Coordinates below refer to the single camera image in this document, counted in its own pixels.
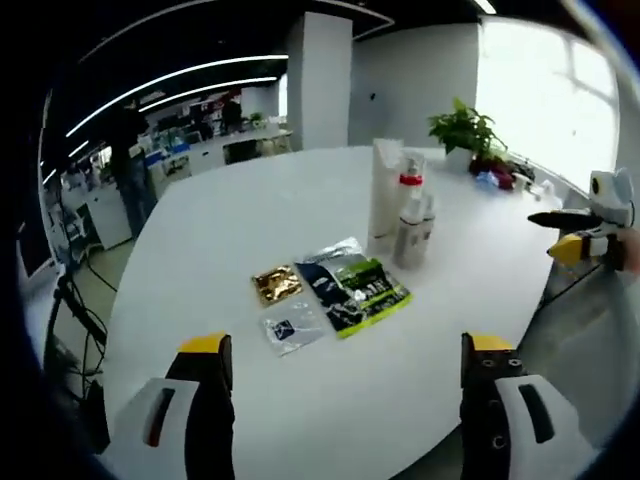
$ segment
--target clear plastic packet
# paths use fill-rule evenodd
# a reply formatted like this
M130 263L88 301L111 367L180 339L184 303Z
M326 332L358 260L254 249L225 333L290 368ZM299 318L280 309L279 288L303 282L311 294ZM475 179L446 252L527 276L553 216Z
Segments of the clear plastic packet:
M278 356L291 353L324 335L320 312L304 294L266 309L260 324Z

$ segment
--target white wall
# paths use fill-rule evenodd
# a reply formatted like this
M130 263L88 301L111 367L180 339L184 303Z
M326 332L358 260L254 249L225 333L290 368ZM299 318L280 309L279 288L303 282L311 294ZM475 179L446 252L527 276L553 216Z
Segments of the white wall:
M240 104L244 117L255 112L260 112L265 117L278 115L278 84L274 83L268 87L243 88Z
M290 142L294 151L302 150L302 49L304 17L298 19L287 37L287 123L293 129Z
M345 147L353 22L306 12L289 32L287 123L294 150Z
M635 189L636 209L640 210L640 105L635 100L630 87L618 82L620 102L620 137L618 139L618 160L616 168L626 167L631 173ZM636 229L640 228L640 212L636 212ZM626 277L627 296L633 304L636 321L640 323L640 281Z
M354 44L349 144L387 137L437 146L427 117L451 111L456 96L475 105L477 76L476 24L416 28Z
M640 205L640 105L630 88L618 82L620 102L620 137L616 168L626 167L633 178L636 203ZM636 215L636 226L640 225L640 214Z
M304 30L303 147L345 147L349 137L353 22L307 12Z
M147 123L151 128L155 127L157 123L170 115L182 115L182 107L189 106L193 102L195 102L193 98L189 100L185 100L184 102L176 103L175 105L171 105L167 108L161 108L160 110L153 111L145 116L147 119Z

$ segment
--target led light strip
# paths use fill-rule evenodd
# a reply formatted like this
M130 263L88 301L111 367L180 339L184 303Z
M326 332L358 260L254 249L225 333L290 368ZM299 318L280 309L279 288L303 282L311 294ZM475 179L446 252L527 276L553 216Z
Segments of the led light strip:
M146 105L138 110L140 113L149 110L150 108L157 107L158 105L162 105L163 103L170 102L175 100L176 98L186 97L187 95L193 95L194 93L204 92L205 90L213 90L214 88L222 88L222 87L230 87L232 85L242 85L244 83L258 83L258 82L273 82L277 80L278 77L259 77L259 78L247 78L246 80L234 80L233 82L225 82L218 83L216 85L209 85L208 87L196 88L195 90L189 90L188 92L182 92L178 95L173 95L172 97L163 98L162 100L152 103L151 105Z
M51 170L51 173L49 175L47 175L47 178L45 178L42 182L42 184L46 184L49 180L51 180L51 177L53 177L56 174L56 169L54 168L53 170Z
M202 70L203 68L217 67L217 66L220 66L220 65L228 65L228 64L231 64L231 63L256 62L256 61L262 61L262 60L286 60L288 58L289 58L289 55L257 55L255 57L229 58L227 60L218 60L216 62L209 62L209 63L203 63L201 65L195 65L193 67L184 68L182 70L178 70L177 72L173 72L173 73L169 73L167 75L163 75L162 77L156 78L155 80L151 80L150 82L147 82L147 83L145 83L143 85L140 85L139 87L133 88L133 89L129 90L128 92L123 93L119 97L114 98L110 102L105 103L103 106L98 108L95 112L91 113L86 118L81 120L80 123L78 123L75 127L73 127L71 130L69 130L65 136L67 138L69 138L80 127L82 127L85 123L87 123L93 117L95 117L99 113L105 111L107 108L109 108L110 106L114 105L115 103L118 103L120 100L122 100L122 99L128 97L129 95L132 95L132 94L134 94L136 92L139 92L140 90L142 90L144 88L150 87L151 85L155 85L156 83L163 82L164 80L168 80L169 78L177 77L178 75L182 75L184 73L194 72L196 70Z
M376 17L380 20L384 20L385 22L387 22L384 25L373 27L372 29L367 30L366 32L362 32L361 34L356 35L355 37L353 37L354 40L358 40L373 32L377 32L378 30L382 30L383 28L389 28L396 24L396 21L391 17L387 17L386 15L382 15L381 13L374 12L373 10L369 10L368 8L361 7L360 5L354 5L353 3L342 2L339 0L315 0L315 1L319 3L328 3L329 5L336 5L338 7L348 8L350 10L355 10L356 12L360 12L360 13L366 13L367 15L371 15L372 17Z
M496 9L489 3L489 0L473 0L488 15L495 15Z
M80 150L82 150L84 147L86 147L87 145L89 145L89 140L85 140L85 142L80 145L78 148L76 148L73 152L71 152L69 154L69 158L73 157L76 153L78 153Z

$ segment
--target ceiling light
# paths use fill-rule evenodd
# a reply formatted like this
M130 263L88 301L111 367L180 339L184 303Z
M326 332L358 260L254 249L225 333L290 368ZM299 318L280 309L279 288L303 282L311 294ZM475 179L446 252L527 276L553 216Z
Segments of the ceiling light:
M136 92L139 92L140 90L142 90L144 88L147 88L147 87L150 87L151 85L154 85L156 83L162 82L162 81L167 80L169 78L177 77L178 75L182 75L183 73L194 72L196 70L201 70L203 68L217 67L219 65L227 65L227 64L230 64L230 63L255 62L255 61L260 61L260 60L286 60L288 58L289 58L289 55L258 55L258 56L255 56L255 57L229 58L227 60L218 60L217 62L203 63L201 65L196 65L194 67L184 68L182 70L178 70L177 72L173 72L173 73L169 73L167 75L163 75L162 77L158 77L155 80L151 80L150 82L147 82L147 83L145 83L143 85L140 85L139 87L133 88L133 89L129 90L128 92L123 93L119 97L114 98L110 102L105 103L103 106L98 108L95 112L93 112L90 115L88 115L86 118L84 118L82 121L80 121L80 123L78 123L75 127L73 127L71 130L69 130L65 136L67 138L69 138L71 135L73 135L76 132L76 130L78 130L81 126L83 126L85 123L87 123L93 117L95 117L99 113L105 111L107 108L109 108L113 104L118 103L123 98L126 98L129 95L132 95L132 94L134 94Z
M73 157L76 153L78 153L80 150L82 150L84 147L86 147L87 145L89 145L89 140L86 140L82 145L80 145L78 148L76 148L73 152L71 152L69 154L69 158Z
M493 5L489 3L489 0L473 0L478 4L478 6L484 11L484 13L489 15L495 15L496 9L493 8Z
M258 83L258 82L273 82L277 80L278 77L259 77L259 78L247 78L246 80L234 80L233 82L225 82L218 83L216 85L209 85L208 87L196 88L195 90L189 90L188 92L182 92L178 95L174 95L172 97L163 98L159 102L152 103L151 105L147 105L138 110L140 113L149 110L150 108L157 107L158 105L162 105L163 103L170 102L171 100L175 100L176 98L186 97L187 95L193 95L194 93L204 92L205 90L213 90L214 88L222 88L222 87L230 87L232 85L242 85L243 83Z
M56 169L54 168L53 170L51 170L51 173L49 175L47 175L47 178L45 178L42 181L42 184L44 185L45 183L47 183L49 180L51 180L51 177L53 177L56 174Z

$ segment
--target computer monitor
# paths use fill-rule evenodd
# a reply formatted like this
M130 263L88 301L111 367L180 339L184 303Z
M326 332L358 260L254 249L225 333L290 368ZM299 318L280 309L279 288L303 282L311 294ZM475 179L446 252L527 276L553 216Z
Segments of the computer monitor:
M38 277L55 267L37 192L29 192L22 222L18 227L16 248L21 289L37 288Z

